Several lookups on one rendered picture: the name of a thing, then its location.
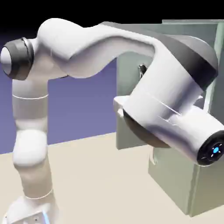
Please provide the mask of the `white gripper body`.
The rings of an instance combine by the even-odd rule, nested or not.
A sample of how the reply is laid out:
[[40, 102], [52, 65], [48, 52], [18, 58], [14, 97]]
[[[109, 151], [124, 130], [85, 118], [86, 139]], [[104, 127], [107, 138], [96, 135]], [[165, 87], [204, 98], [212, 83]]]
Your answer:
[[126, 103], [128, 99], [129, 99], [129, 95], [116, 96], [113, 99], [113, 106], [114, 106], [115, 114], [118, 118], [126, 119], [130, 121], [131, 117], [127, 114], [127, 112], [123, 108], [124, 104]]

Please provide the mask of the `pale green large cabinet door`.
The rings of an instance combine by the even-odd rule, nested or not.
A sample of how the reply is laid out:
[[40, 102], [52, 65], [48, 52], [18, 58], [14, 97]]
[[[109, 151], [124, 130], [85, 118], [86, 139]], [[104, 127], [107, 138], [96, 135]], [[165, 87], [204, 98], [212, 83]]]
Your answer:
[[[149, 31], [167, 35], [189, 35], [197, 37], [214, 47], [217, 34], [216, 23], [180, 23], [180, 24], [117, 24], [103, 22], [103, 25], [123, 28], [147, 35]], [[138, 66], [149, 66], [152, 58], [133, 52], [126, 52], [117, 57], [116, 88], [117, 95], [129, 95], [140, 80]], [[116, 116], [116, 146], [119, 150], [145, 145], [127, 126], [125, 121]]]

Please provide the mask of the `pale green cabinet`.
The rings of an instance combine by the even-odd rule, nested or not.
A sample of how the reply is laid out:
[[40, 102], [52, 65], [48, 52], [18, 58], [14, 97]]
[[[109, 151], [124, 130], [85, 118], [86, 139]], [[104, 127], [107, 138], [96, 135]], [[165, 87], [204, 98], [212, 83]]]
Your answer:
[[[224, 124], [224, 20], [163, 20], [161, 24], [216, 23], [217, 34], [214, 49], [219, 61], [219, 76], [196, 105], [210, 112]], [[224, 156], [214, 165], [200, 167], [191, 214], [203, 212], [224, 205]]]

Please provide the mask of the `pale green small cabinet door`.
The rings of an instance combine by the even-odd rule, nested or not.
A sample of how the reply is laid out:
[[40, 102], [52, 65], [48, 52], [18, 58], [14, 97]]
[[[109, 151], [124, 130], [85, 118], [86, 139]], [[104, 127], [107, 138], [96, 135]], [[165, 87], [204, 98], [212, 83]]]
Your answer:
[[154, 148], [148, 173], [185, 214], [191, 214], [200, 167], [175, 149]]

